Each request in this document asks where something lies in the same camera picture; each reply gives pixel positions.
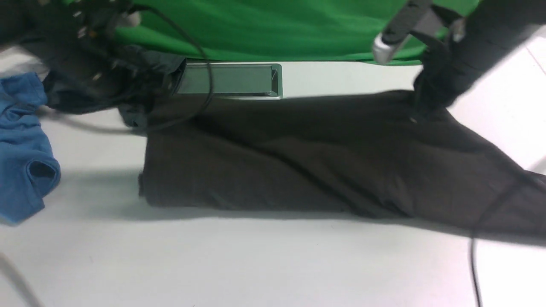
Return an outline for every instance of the blue cloth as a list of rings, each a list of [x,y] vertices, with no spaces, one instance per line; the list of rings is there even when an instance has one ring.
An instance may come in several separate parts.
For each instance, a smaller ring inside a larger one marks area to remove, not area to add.
[[[35,111],[47,101],[35,73],[0,79],[0,216],[19,223],[44,208],[61,178]]]

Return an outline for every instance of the folded black cloth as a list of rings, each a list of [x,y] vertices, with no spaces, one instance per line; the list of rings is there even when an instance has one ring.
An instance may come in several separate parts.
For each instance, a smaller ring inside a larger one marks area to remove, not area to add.
[[[493,204],[481,229],[544,235],[545,177],[447,110],[415,117],[412,96],[217,99],[202,116],[148,135],[141,194],[155,206],[347,211],[466,229]],[[151,120],[186,107],[160,105]]]

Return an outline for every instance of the silver metal part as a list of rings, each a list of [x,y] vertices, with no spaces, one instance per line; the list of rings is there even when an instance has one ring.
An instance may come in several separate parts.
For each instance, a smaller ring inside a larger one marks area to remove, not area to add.
[[[280,64],[213,63],[215,95],[237,99],[281,99],[282,67]],[[206,94],[209,75],[204,63],[188,63],[179,95]]]
[[[142,22],[139,12],[134,12],[130,15],[126,15],[117,23],[118,27],[132,28],[138,26]]]
[[[461,18],[452,25],[453,41],[458,43],[466,36],[466,20]]]
[[[83,38],[87,34],[87,27],[83,27],[78,31],[78,38]]]
[[[432,10],[429,10],[413,30],[429,36],[435,36],[436,32],[438,32],[438,30],[440,30],[442,27],[442,21],[436,16],[436,14],[434,14]],[[387,45],[385,42],[383,42],[383,34],[380,33],[373,41],[373,59],[379,64],[388,64],[393,60],[398,50],[404,47],[411,37],[411,35],[408,35],[400,44]]]
[[[400,44],[398,45],[387,45],[383,42],[383,34],[380,33],[378,36],[376,36],[375,40],[373,41],[372,46],[372,53],[373,53],[373,59],[381,64],[386,65],[390,61],[393,60],[394,55],[400,49],[402,46],[406,44],[408,41],[409,36]]]

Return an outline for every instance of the garment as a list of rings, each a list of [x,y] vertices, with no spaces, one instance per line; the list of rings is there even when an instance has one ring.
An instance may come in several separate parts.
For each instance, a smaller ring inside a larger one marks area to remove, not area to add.
[[[159,87],[165,75],[170,75],[174,84],[179,84],[186,69],[186,58],[180,55],[167,54],[153,50],[146,50],[140,46],[127,45],[124,47],[127,56],[132,60],[141,61],[141,66],[149,67],[157,74],[159,84],[146,79],[146,84],[137,86],[135,81],[127,85],[135,87],[135,91],[145,90],[144,86]],[[137,67],[127,61],[118,60],[118,65],[136,70]],[[118,107],[123,122],[128,127],[146,127],[146,113],[151,108],[149,96],[132,96],[131,104],[125,103],[124,97],[113,99],[95,99],[73,87],[67,77],[52,70],[44,80],[45,92],[48,96],[48,107],[63,113],[85,114]]]
[[[445,109],[420,118],[412,98],[217,99],[202,116],[148,135],[141,194],[154,206],[346,211],[464,229],[493,204],[484,231],[545,235],[545,177]],[[184,116],[201,101],[158,105],[150,120]]]
[[[61,168],[34,112],[46,103],[36,73],[0,79],[0,216],[19,223],[44,208]]]
[[[407,0],[137,0],[176,21],[212,60],[373,61],[374,38]],[[435,0],[467,15],[478,0]],[[143,13],[140,27],[120,28],[123,43],[200,58],[164,21]],[[412,39],[398,64],[418,64],[423,45]]]

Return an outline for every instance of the white surface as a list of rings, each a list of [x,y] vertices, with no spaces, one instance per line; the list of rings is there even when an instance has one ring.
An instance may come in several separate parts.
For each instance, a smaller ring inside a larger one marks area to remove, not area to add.
[[[284,94],[411,88],[418,70],[283,63]],[[529,167],[546,156],[545,86],[523,49],[453,113]],[[79,119],[121,127],[113,111]],[[0,225],[0,250],[46,307],[474,306],[464,237],[339,216],[149,208],[136,181],[145,139],[43,127],[62,184],[29,221]],[[545,306],[544,259],[538,247],[480,241],[484,305]],[[0,304],[23,306],[1,278]]]

